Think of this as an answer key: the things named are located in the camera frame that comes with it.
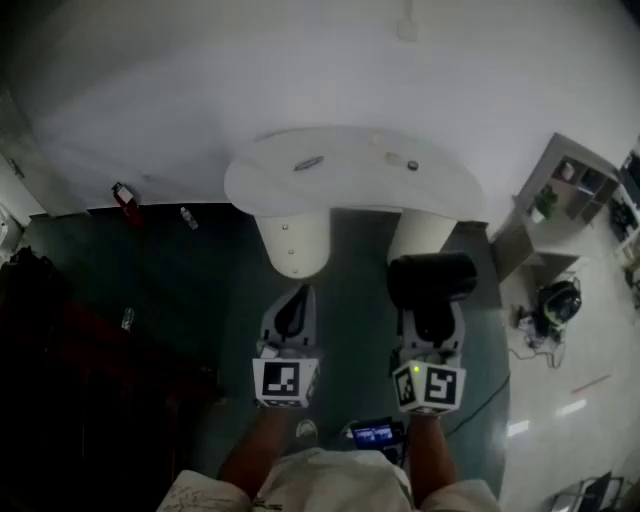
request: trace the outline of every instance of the potted plant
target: potted plant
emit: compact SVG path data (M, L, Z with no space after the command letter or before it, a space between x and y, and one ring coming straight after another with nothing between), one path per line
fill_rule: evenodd
M553 214L553 210L558 202L558 194L553 191L551 185L545 185L533 200L531 209L531 220L536 224L548 219Z

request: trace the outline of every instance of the dark green floor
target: dark green floor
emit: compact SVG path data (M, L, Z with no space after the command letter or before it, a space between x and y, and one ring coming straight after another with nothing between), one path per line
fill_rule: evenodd
M119 210L91 217L37 218L26 240L67 277L74 299L119 324L136 312L133 331L218 366L228 397L200 418L191 466L214 476L242 434L252 405L251 358L266 308L294 283L270 265L253 218L230 205L189 207L200 229L191 231L178 207L145 209L147 225L129 227ZM327 266L310 279L317 298L322 374L310 416L331 438L352 419L396 413L386 378L396 344L396 312L386 292L386 252L396 214L336 211ZM495 269L484 232L458 227L445 249L469 253L478 269L476 290L463 304L467 336L462 408L444 419L446 431L472 414L508 375L506 337ZM508 386L450 437L462 478L483 478L498 494L504 471Z

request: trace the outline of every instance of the white tiled floor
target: white tiled floor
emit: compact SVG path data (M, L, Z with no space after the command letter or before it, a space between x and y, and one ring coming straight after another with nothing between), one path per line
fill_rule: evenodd
M508 439L504 510L544 510L543 501L558 491L609 470L633 481L640 477L640 320L610 250L604 217L596 228L608 256L578 272L583 306L569 323L562 366L553 370L544 357L519 361L509 356L510 423L528 421L529 428ZM510 327L509 310L527 304L527 283L523 272L501 286L508 343L524 356L531 352L523 333ZM582 401L581 409L557 415Z

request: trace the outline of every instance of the red object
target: red object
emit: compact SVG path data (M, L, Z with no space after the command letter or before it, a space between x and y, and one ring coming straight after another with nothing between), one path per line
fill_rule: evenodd
M133 197L131 191L122 183L116 183L111 190L113 190L113 197L115 197L116 201L118 201L120 208L124 210L129 224L132 224L133 226L137 226L139 228L144 226L142 213L140 212L138 203L136 203L136 200Z

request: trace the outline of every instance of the black cylinder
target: black cylinder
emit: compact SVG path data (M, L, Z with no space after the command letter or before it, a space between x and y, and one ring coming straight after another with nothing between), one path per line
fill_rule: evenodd
M417 254L391 262L387 289L398 309L418 309L464 299L475 288L477 278L476 267L466 253Z

